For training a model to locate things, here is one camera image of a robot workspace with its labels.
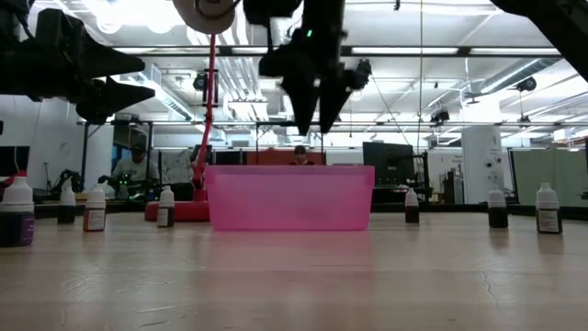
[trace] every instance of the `dark liquid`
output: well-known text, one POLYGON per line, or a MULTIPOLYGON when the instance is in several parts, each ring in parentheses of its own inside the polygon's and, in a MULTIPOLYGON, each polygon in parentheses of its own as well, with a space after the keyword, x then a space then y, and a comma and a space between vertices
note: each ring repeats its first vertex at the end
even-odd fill
POLYGON ((540 234, 561 234, 563 232, 560 210, 540 209, 535 215, 537 232, 540 234))
POLYGON ((175 224, 175 208, 162 207, 157 211, 157 226, 159 227, 174 227, 175 224))
POLYGON ((0 212, 0 247, 30 245, 34 230, 34 212, 0 212))
POLYGON ((59 206, 57 211, 58 224, 73 224, 75 222, 75 206, 59 206))
POLYGON ((507 229, 508 228, 508 211, 505 207, 488 209, 488 224, 491 229, 507 229))
POLYGON ((407 223, 419 223, 421 221, 419 216, 419 208, 417 206, 404 207, 404 221, 407 223))

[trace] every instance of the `computer monitor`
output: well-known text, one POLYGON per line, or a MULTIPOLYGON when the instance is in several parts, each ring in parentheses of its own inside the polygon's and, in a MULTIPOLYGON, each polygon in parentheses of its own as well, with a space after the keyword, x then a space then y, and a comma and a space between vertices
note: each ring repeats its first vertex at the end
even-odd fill
POLYGON ((414 152, 409 144, 363 143, 364 165, 374 166, 376 185, 408 185, 414 179, 414 152))

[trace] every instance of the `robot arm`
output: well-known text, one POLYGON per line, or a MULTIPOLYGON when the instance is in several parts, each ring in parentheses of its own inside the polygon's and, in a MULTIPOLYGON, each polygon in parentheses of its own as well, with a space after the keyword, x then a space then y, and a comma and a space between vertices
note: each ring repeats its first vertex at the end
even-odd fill
POLYGON ((588 81, 588 2, 585 0, 492 0, 503 11, 529 18, 588 81))
POLYGON ((369 62, 356 69, 340 63, 345 0, 305 1, 302 25, 292 33, 291 42, 273 50, 270 18, 292 17, 301 0, 243 0, 250 24, 268 30, 268 52, 259 63, 259 74, 283 77, 282 88, 289 95, 299 133, 305 135, 320 102, 321 132, 328 132, 353 90, 363 88, 371 74, 369 62))

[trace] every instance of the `white pillar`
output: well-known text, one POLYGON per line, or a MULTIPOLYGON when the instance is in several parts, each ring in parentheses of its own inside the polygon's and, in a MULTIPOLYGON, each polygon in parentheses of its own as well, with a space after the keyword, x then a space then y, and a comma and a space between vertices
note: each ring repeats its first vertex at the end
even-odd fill
MULTIPOLYGON (((97 126, 90 126, 92 133, 97 126)), ((112 172, 112 143, 114 141, 114 126, 100 127, 88 139, 88 149, 85 160, 84 189, 88 191, 94 187, 102 175, 109 176, 112 172)))
POLYGON ((469 127, 461 133, 467 204, 487 201, 492 186, 504 187, 500 128, 469 127))

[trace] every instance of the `red base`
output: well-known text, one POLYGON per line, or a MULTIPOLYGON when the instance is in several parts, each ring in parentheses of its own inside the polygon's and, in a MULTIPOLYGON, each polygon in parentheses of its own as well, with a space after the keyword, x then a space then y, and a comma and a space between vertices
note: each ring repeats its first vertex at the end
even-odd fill
MULTIPOLYGON (((145 207, 145 221, 157 221, 159 202, 149 202, 145 207)), ((208 201, 178 201, 175 203, 176 222, 209 222, 208 201)))

